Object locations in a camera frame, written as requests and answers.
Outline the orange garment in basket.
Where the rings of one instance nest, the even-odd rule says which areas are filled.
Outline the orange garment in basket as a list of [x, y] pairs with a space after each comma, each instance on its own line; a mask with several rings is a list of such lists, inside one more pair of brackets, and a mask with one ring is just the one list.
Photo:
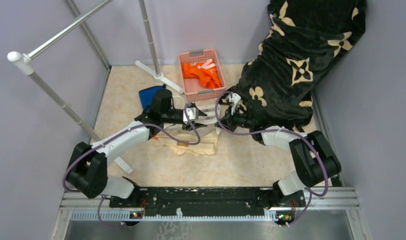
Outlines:
[[206, 89], [221, 88], [222, 83], [218, 77], [216, 65], [198, 63], [191, 65], [188, 62], [181, 64], [182, 76], [185, 79], [198, 79], [199, 84]]

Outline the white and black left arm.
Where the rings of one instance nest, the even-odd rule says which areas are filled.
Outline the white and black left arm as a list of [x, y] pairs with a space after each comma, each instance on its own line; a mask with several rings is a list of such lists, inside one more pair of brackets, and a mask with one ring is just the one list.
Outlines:
[[188, 102], [184, 108], [174, 106], [173, 93], [158, 89], [150, 105], [143, 109], [127, 127], [93, 144], [78, 143], [72, 152], [68, 167], [62, 177], [67, 192], [80, 192], [87, 198], [113, 196], [121, 198], [129, 207], [140, 203], [138, 185], [127, 177], [110, 176], [108, 165], [132, 147], [165, 133], [166, 124], [181, 125], [183, 130], [196, 131], [205, 126], [201, 121], [207, 113], [195, 103]]

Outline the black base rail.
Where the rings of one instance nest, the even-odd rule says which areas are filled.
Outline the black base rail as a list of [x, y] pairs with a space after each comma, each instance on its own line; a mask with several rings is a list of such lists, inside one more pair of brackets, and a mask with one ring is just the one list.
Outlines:
[[303, 191], [282, 196], [272, 187], [142, 187], [111, 208], [139, 208], [146, 217], [253, 217], [271, 208], [304, 207]]

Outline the blue folded cloth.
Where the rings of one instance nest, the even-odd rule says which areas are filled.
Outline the blue folded cloth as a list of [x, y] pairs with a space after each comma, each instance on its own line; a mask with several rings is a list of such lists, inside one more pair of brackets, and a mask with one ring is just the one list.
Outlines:
[[145, 89], [142, 89], [138, 92], [140, 104], [143, 109], [145, 109], [147, 106], [150, 106], [152, 103], [153, 96], [155, 93], [160, 90], [160, 89], [165, 89], [166, 85], [155, 85], [151, 86]]

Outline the pink plastic basket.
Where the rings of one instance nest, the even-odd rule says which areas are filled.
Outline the pink plastic basket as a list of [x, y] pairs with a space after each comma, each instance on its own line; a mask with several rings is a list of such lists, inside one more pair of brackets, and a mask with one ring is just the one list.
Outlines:
[[226, 90], [215, 49], [183, 52], [178, 55], [178, 60], [184, 93], [189, 102], [217, 98]]

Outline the cream boxer underwear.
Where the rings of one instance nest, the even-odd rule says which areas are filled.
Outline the cream boxer underwear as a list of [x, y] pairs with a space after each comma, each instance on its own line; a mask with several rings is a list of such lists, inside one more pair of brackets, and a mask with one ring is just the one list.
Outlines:
[[181, 142], [170, 138], [162, 132], [158, 133], [152, 139], [157, 146], [167, 147], [173, 150], [177, 156], [181, 156], [185, 153], [189, 153], [194, 156], [212, 156], [216, 154], [219, 135], [215, 130], [201, 135], [200, 142], [195, 145], [190, 144], [199, 141], [199, 138], [194, 133], [182, 133], [177, 130], [170, 130], [168, 132]]

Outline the black floral blanket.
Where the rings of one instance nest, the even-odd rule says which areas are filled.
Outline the black floral blanket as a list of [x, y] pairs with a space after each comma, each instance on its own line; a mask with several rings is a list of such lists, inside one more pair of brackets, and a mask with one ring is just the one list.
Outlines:
[[313, 116], [311, 91], [366, 30], [365, 0], [272, 0], [259, 53], [230, 91], [258, 102], [268, 125], [302, 131]]

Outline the white plastic clip hanger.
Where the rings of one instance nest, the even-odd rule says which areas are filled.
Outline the white plastic clip hanger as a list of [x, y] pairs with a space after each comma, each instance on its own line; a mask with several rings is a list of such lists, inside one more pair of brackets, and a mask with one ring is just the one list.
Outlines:
[[[184, 107], [186, 102], [182, 96], [175, 95], [175, 96], [173, 96], [172, 103], [174, 103], [174, 107], [175, 107], [175, 103], [181, 103], [179, 106]], [[220, 117], [221, 106], [220, 105], [216, 106], [215, 104], [210, 104], [210, 105], [199, 106], [198, 108], [204, 114], [206, 114], [206, 116], [199, 116], [196, 122], [207, 125], [207, 126], [212, 126], [212, 125], [214, 126], [214, 124], [217, 122], [215, 113], [217, 113]], [[172, 124], [167, 123], [167, 124], [165, 124], [165, 127], [168, 127], [171, 130], [181, 130], [182, 131], [182, 124], [174, 124], [174, 125], [172, 125]], [[216, 134], [220, 135], [220, 133], [221, 133], [220, 127], [214, 126], [214, 129], [215, 129]]]

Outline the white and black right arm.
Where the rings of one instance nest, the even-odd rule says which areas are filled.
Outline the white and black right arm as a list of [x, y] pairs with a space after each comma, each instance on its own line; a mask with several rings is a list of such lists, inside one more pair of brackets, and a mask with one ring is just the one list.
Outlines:
[[264, 108], [255, 100], [240, 112], [237, 103], [230, 105], [223, 117], [215, 114], [217, 126], [236, 135], [236, 128], [249, 130], [252, 138], [264, 145], [291, 153], [295, 170], [273, 184], [272, 199], [278, 206], [286, 206], [294, 193], [309, 189], [342, 171], [341, 163], [324, 134], [295, 132], [269, 119]]

